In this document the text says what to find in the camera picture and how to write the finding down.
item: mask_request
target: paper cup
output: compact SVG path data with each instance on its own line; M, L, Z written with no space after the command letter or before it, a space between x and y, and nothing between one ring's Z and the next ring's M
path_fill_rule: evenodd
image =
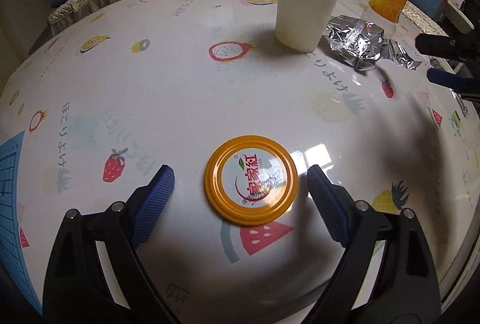
M301 53L318 46L337 0L278 0L275 36Z

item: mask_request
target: silver foil packet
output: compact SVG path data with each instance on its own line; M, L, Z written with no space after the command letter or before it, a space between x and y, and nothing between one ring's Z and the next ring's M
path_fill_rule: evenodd
M383 29L372 22L340 15L332 18L323 35L336 55L356 71L369 71L381 59L390 59L407 69L422 61L412 59L396 41L383 37Z

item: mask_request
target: watermelon print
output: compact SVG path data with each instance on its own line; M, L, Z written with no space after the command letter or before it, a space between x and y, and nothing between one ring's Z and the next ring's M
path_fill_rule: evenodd
M27 238L25 237L25 234L23 233L22 228L20 228L20 244L22 245L22 248L27 248L30 246L30 244L28 244Z
M242 226L240 228L241 243L249 255L263 250L265 247L291 232L291 226L272 221L259 226Z
M434 109L431 109L430 107L428 108L428 111L430 112L431 119L433 120L433 123L435 123L435 127L438 129L442 125L442 120L443 117L437 113Z
M220 229L220 239L222 240L222 247L226 257L230 263L235 263L240 260L240 257L233 247L233 242L230 237L231 230L232 226L228 222L223 222ZM294 230L294 228L291 226L272 221L265 225L242 226L239 231L244 250L249 255L253 255L281 239L292 230Z

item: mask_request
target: blue grid mat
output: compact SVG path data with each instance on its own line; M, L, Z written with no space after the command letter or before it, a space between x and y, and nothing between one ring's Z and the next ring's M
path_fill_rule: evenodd
M23 260L17 220L17 170L24 133L0 146L0 261L25 298L42 313Z

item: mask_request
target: orange bottle cap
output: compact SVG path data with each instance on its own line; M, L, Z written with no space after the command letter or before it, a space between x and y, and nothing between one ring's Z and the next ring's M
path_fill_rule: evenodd
M277 142L257 135L233 138L207 163L205 193L213 208L239 225L275 220L298 189L293 159Z

